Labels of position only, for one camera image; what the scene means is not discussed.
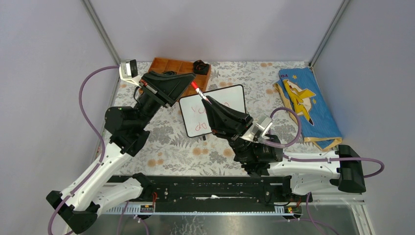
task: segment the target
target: marker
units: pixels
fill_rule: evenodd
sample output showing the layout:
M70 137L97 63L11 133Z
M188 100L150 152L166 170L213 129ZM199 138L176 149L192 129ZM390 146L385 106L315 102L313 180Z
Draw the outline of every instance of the marker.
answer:
M203 94L203 92L199 89L199 87L197 86L197 84L193 81L191 83L192 87L195 89L195 91L197 92L197 94L199 94L199 96L206 100L207 102L209 102L209 104L211 104L211 102L208 100L208 98L205 96L205 94Z

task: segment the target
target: whiteboard black frame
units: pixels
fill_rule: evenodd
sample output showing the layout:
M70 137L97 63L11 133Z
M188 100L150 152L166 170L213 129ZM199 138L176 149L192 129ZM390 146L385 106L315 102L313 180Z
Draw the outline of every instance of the whiteboard black frame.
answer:
M244 90L244 86L242 86L242 84L236 84L236 85L229 86L229 87L222 87L222 88L218 88L218 89L211 90L211 91L208 91L208 92L203 92L203 94L205 94L205 95L209 95L209 93L210 93L210 92L214 92L214 91L218 91L218 90L223 90L223 89L227 89L227 88L231 88L231 87L236 87L236 86L241 86L241 87L242 87L242 95L243 95L243 97L244 97L244 109L245 109L245 113L246 113L245 90ZM198 96L198 94L193 94L193 95L188 95L188 96L185 96L185 97L181 97L181 98L179 99L179 107L180 107L180 113L182 113L182 118L183 118L184 129L186 130L186 135L187 135L187 137L189 137L189 138L195 138L195 137L205 136L205 135L208 135L208 134L211 134L211 133L212 133L212 132L209 132L209 133L206 133L206 134L201 134L201 135L198 135L198 136L193 136L193 137L190 137L190 136L189 136L189 134L188 134L188 132L187 132L187 128L186 128L186 121L184 120L184 116L183 116L183 112L182 112L182 106L180 105L180 100L181 100L181 99L183 99L183 98L189 98L189 97L191 97L191 96L195 96L195 95L197 95L197 96Z

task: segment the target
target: brown wooden tray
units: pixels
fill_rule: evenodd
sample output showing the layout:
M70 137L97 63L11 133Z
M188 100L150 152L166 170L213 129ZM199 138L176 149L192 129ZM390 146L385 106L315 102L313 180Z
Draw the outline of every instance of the brown wooden tray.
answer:
M203 92L206 91L206 88L208 86L210 69L211 67L209 66L209 71L206 75L197 74L194 80ZM176 72L176 74L190 73L193 72L193 62L156 57L151 63L151 66L148 69L148 71L154 71L157 73L174 71ZM182 97L193 94L196 94L196 91L192 88L192 86L189 86L187 90L183 93Z

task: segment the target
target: blue cloth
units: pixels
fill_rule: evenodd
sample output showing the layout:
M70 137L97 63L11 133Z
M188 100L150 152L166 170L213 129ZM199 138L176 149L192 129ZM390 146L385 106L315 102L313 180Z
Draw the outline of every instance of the blue cloth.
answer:
M342 142L342 135L331 115L316 79L309 68L283 69L276 88L284 101L299 116L304 141L326 150Z

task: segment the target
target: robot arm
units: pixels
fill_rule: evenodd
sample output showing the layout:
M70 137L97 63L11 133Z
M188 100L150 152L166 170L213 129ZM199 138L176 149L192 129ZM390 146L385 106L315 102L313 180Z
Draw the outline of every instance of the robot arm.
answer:
M150 181L142 174L135 174L122 184L108 190L103 190L103 185L130 157L135 156L143 148L150 134L149 131L144 131L144 128L159 108L161 106L168 108L174 105L195 78L193 73L170 75L150 72L146 73L141 79L137 79L137 65L134 60L121 64L120 75L123 80L140 85L143 94L134 107L111 107L106 111L105 129L112 136L110 137L110 143L106 146L104 159L95 160L71 185L61 192L52 191L46 197L55 209L64 202L65 198L68 198L62 204L58 214L76 234L88 229L98 216L108 209L131 199L144 198L146 200L151 196L152 191L158 189L153 186L160 184L160 182ZM218 138L228 141L235 152L233 160L241 163L242 168L247 171L248 175L253 178L259 178L263 175L281 176L279 179L283 182L286 182L286 179L289 180L288 188L283 187L284 192L278 197L279 201L287 201L287 198L292 198L294 194L305 195L312 190L332 186L338 186L340 190L349 192L363 192L366 190L360 162L340 164L327 160L327 162L304 164L290 160L290 158L356 157L350 147L341 147L339 151L321 154L283 153L281 148L270 147L257 142L259 138L269 137L270 141L280 143L277 136L266 134L272 125L272 120L269 117L263 115L255 122L249 114L228 108L210 96L207 99L209 101L203 99L202 102L206 108L212 133ZM247 177L243 178L243 180L230 180L247 182ZM200 190L193 179L191 180L192 183L188 182L187 179L182 179L186 187L180 190L180 199L182 199L182 196L183 198L187 198L187 196L194 198L195 192ZM240 198L240 193L243 193L239 187L235 188L237 189L235 192L230 189L231 186L224 190L219 187L220 184L215 183L217 179L201 181L205 186L207 186L207 182L212 181L210 187L216 191L215 195L223 195L228 199L232 197ZM166 192L164 192L166 197L160 199L160 201L173 200L176 202L176 199L170 198L170 195L174 196L174 194L168 193L169 198L167 198ZM210 191L209 193L204 192L203 195L210 197L210 193ZM257 202L269 204L277 200L268 191L261 195L260 191L255 190L253 194L249 194L249 196L244 194L244 196L245 198L253 198L255 200L254 204L257 204Z
M136 75L135 60L121 65L120 75ZM134 107L111 107L105 113L105 129L112 136L106 146L104 159L96 159L85 172L67 188L52 191L46 197L54 207L61 206L58 214L66 221L76 234L88 229L97 217L107 209L129 199L137 198L148 185L145 178L131 178L107 191L101 191L109 178L123 166L130 157L135 156L144 146L150 134L144 131L161 106L171 107L180 98L195 74L182 75L146 73L136 80L143 94Z
M272 119L266 115L258 121L246 113L233 110L214 98L202 99L213 135L228 141L235 153L234 161L242 164L252 177L290 176L292 193L305 195L308 192L336 186L340 191L361 193L366 191L362 165L359 161L331 162L336 158L359 158L353 149L340 145L338 151L324 153L289 153L258 143L260 138L280 143L275 135L267 134ZM320 162L306 162L307 159L322 159Z

